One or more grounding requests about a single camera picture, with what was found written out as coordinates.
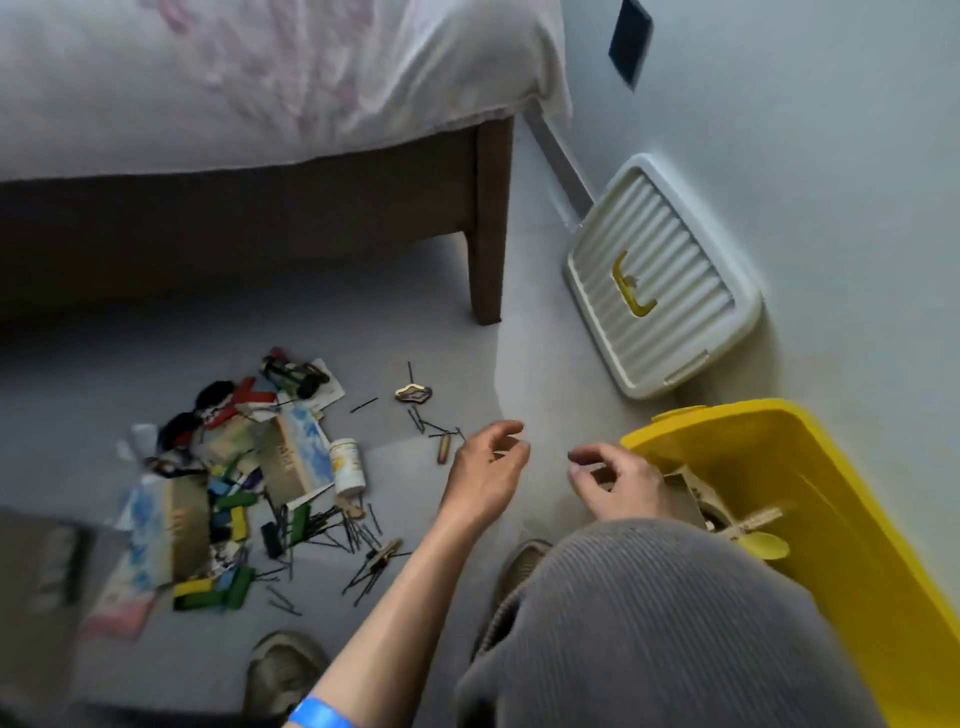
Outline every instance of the yellow storage bin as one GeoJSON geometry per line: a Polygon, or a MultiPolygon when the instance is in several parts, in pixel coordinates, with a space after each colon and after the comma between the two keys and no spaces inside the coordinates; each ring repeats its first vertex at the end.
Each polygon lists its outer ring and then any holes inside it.
{"type": "Polygon", "coordinates": [[[784,400],[690,407],[621,444],[665,473],[688,465],[737,517],[788,504],[764,528],[791,547],[773,566],[813,593],[890,724],[960,726],[960,622],[809,414],[784,400]]]}

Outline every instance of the gray ribbed pants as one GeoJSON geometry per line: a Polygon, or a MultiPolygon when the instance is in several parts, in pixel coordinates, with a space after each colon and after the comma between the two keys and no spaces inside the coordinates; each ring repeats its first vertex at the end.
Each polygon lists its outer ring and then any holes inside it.
{"type": "Polygon", "coordinates": [[[465,728],[886,725],[811,595],[680,522],[597,523],[501,605],[465,728]]]}

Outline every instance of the bed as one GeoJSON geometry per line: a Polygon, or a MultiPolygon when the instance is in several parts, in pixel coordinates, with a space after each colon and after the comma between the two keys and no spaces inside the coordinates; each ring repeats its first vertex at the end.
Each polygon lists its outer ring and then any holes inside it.
{"type": "Polygon", "coordinates": [[[500,318],[559,0],[0,0],[0,319],[462,231],[500,318]]]}

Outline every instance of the bed frame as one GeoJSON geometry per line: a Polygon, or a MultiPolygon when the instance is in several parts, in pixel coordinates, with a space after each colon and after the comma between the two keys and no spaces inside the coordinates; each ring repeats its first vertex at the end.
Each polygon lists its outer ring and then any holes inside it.
{"type": "Polygon", "coordinates": [[[462,231],[500,320],[513,119],[302,164],[0,184],[0,320],[462,231]]]}

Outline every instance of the white wall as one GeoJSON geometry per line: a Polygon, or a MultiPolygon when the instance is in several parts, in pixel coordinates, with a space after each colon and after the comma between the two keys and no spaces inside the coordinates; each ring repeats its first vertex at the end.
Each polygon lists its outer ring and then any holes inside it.
{"type": "Polygon", "coordinates": [[[564,0],[597,194],[650,151],[763,279],[767,321],[708,381],[825,424],[960,606],[960,3],[644,0],[631,91],[607,58],[620,0],[564,0]]]}

